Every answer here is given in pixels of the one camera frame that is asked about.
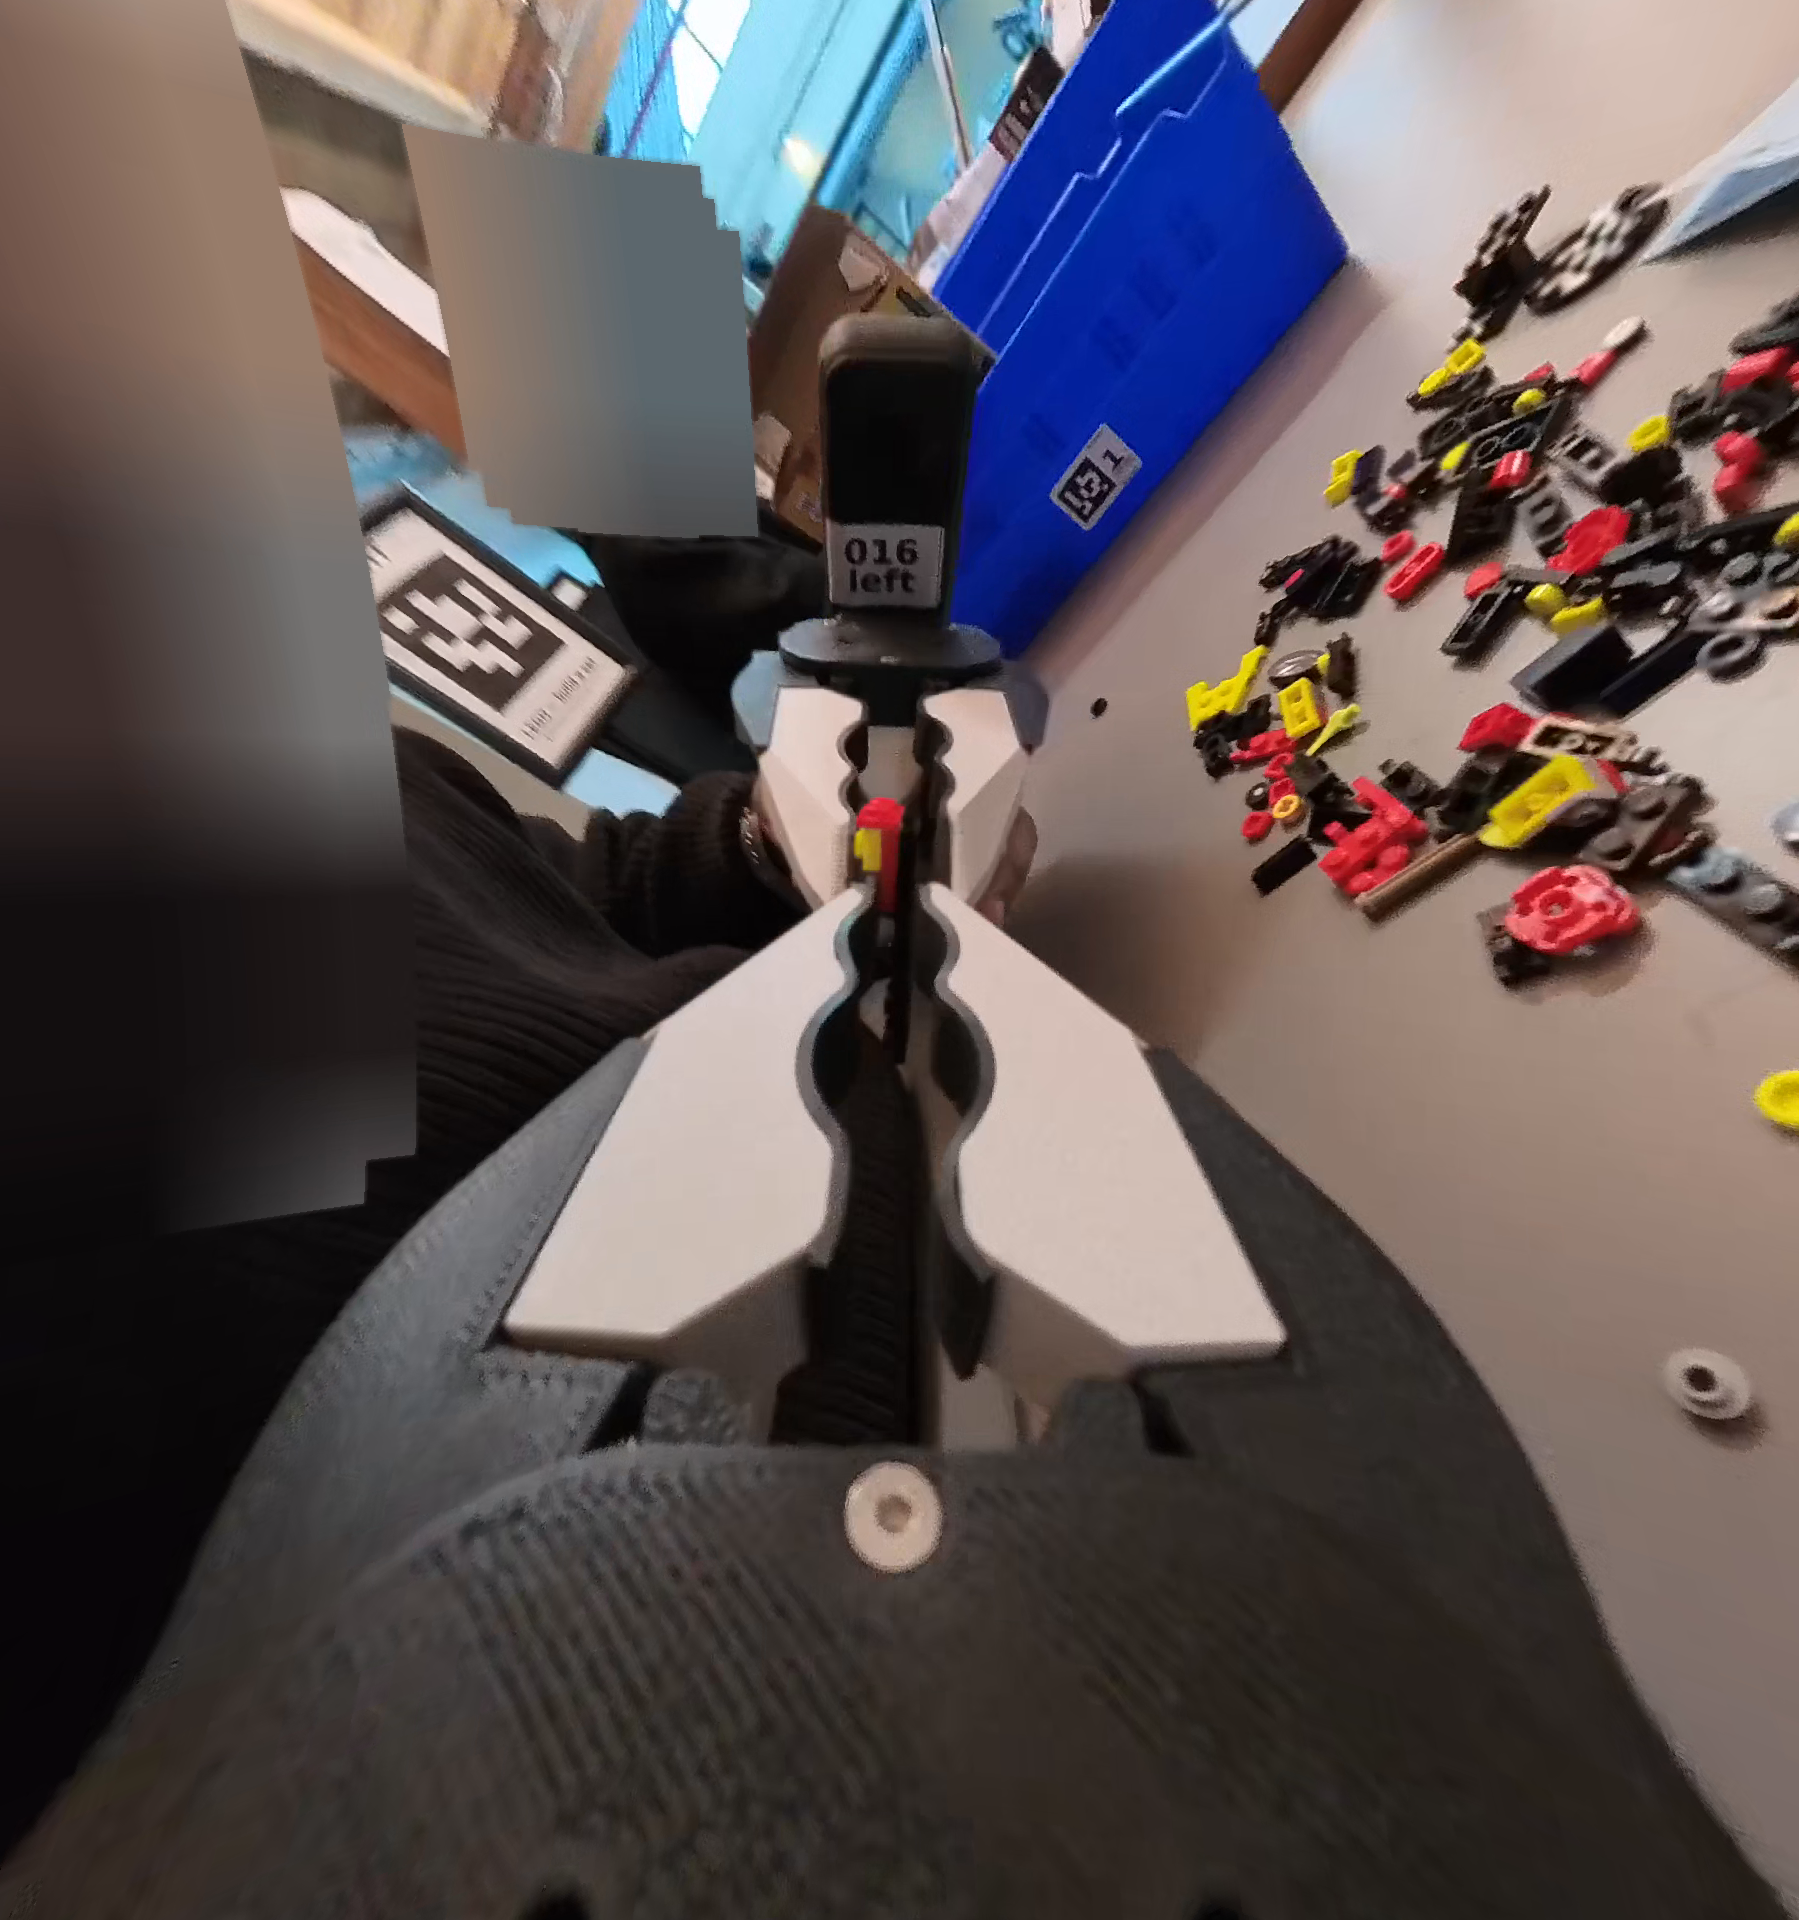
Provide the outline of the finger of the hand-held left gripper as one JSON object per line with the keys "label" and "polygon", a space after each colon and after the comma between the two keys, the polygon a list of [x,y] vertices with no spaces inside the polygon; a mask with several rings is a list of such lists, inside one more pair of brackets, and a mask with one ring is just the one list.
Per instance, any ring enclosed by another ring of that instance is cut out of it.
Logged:
{"label": "finger of the hand-held left gripper", "polygon": [[946,691],[925,701],[926,866],[960,899],[980,899],[1008,853],[1031,767],[1008,694]]}
{"label": "finger of the hand-held left gripper", "polygon": [[832,691],[781,691],[757,756],[757,809],[809,909],[853,884],[863,704]]}

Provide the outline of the person's left forearm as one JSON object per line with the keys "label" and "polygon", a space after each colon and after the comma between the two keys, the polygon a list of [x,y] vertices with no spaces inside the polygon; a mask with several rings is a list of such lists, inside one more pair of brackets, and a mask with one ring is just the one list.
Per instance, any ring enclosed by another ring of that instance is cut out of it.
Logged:
{"label": "person's left forearm", "polygon": [[408,727],[392,744],[414,924],[411,1166],[444,1190],[807,902],[740,774],[572,833],[520,812],[454,748]]}

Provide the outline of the red yellow black lego assembly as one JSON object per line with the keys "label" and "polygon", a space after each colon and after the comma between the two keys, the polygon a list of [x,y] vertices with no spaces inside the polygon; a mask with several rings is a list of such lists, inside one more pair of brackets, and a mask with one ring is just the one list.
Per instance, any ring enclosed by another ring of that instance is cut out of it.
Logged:
{"label": "red yellow black lego assembly", "polygon": [[853,833],[853,872],[863,899],[850,942],[860,969],[857,1012],[896,1069],[906,1067],[911,1050],[926,875],[923,831],[915,807],[867,801]]}

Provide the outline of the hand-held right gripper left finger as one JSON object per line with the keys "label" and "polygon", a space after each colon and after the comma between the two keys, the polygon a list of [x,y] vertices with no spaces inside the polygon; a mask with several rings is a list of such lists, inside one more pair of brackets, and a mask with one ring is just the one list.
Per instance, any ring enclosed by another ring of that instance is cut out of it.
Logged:
{"label": "hand-held right gripper left finger", "polygon": [[766,1437],[846,1224],[877,942],[852,886],[648,1033],[505,1312],[514,1346],[711,1375]]}

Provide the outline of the pile of lego pieces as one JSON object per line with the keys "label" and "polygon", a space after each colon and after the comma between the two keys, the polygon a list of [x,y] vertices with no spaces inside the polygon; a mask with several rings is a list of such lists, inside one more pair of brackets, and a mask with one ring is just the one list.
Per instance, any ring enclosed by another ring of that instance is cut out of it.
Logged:
{"label": "pile of lego pieces", "polygon": [[[1260,566],[1251,644],[1183,694],[1190,741],[1207,777],[1246,780],[1237,831],[1260,853],[1248,882],[1262,899],[1315,875],[1378,924],[1506,857],[1518,875],[1477,918],[1506,989],[1632,940],[1655,888],[1799,972],[1799,886],[1721,843],[1706,782],[1635,730],[1688,677],[1744,680],[1799,640],[1799,497],[1769,498],[1799,464],[1799,292],[1606,437],[1584,403],[1647,340],[1646,321],[1612,325],[1573,366],[1503,379],[1490,358],[1517,318],[1547,318],[1522,305],[1551,246],[1533,243],[1547,200],[1518,196],[1475,243],[1453,289],[1462,326],[1409,393],[1406,443],[1334,462],[1326,501],[1364,535]],[[1409,759],[1356,774],[1353,621],[1440,586],[1461,592],[1446,665],[1486,670],[1525,624],[1542,649],[1464,724],[1447,774]]]}

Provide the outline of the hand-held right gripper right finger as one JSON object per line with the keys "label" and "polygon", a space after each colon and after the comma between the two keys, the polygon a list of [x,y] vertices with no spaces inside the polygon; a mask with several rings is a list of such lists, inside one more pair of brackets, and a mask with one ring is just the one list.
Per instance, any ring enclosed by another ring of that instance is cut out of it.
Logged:
{"label": "hand-held right gripper right finger", "polygon": [[944,886],[917,1109],[930,1443],[1031,1445],[1082,1385],[1285,1350],[1147,1045]]}

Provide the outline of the printed marker board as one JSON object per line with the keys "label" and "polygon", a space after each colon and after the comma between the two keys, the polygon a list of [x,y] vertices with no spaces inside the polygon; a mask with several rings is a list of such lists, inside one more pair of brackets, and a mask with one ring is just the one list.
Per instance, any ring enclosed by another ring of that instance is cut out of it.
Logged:
{"label": "printed marker board", "polygon": [[389,677],[550,786],[637,691],[629,644],[407,488],[362,517]]}

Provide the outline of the black round lego plate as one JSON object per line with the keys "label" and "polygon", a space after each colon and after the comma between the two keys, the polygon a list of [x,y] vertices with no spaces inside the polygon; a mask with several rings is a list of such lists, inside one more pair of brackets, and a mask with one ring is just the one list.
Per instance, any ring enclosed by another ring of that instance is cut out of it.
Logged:
{"label": "black round lego plate", "polygon": [[1587,297],[1654,241],[1668,212],[1668,196],[1658,185],[1614,196],[1534,254],[1522,305],[1534,317],[1551,317]]}

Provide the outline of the instruction booklet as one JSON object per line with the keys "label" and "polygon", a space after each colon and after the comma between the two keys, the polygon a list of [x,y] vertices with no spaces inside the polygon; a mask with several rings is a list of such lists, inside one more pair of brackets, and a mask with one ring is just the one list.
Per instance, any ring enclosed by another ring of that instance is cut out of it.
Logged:
{"label": "instruction booklet", "polygon": [[1799,185],[1799,78],[1715,153],[1678,177],[1664,197],[1670,215],[1638,254],[1655,261],[1727,227]]}

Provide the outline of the person's left hand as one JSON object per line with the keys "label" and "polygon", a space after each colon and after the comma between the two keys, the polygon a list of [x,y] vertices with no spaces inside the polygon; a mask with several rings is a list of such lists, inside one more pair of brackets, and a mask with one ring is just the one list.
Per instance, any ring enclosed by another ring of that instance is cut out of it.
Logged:
{"label": "person's left hand", "polygon": [[976,910],[987,922],[1008,924],[1008,916],[1029,884],[1036,859],[1036,841],[1033,815],[1023,807],[1018,807],[1012,815],[990,877],[987,877],[983,894],[973,899]]}

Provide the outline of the brown cardboard box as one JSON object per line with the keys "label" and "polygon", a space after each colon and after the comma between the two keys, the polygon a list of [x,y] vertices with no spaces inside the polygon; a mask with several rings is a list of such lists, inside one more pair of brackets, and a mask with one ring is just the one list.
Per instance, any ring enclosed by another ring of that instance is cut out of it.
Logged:
{"label": "brown cardboard box", "polygon": [[946,321],[978,381],[992,364],[990,350],[846,215],[805,208],[751,317],[748,366],[760,514],[809,552],[823,546],[821,344],[856,318]]}

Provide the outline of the blue plastic bin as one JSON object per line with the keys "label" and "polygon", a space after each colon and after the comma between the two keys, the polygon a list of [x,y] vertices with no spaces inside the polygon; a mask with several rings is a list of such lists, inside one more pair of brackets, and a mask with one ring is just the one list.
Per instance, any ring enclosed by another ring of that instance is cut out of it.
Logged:
{"label": "blue plastic bin", "polygon": [[1112,4],[935,299],[990,351],[953,617],[1022,654],[1348,260],[1214,4]]}

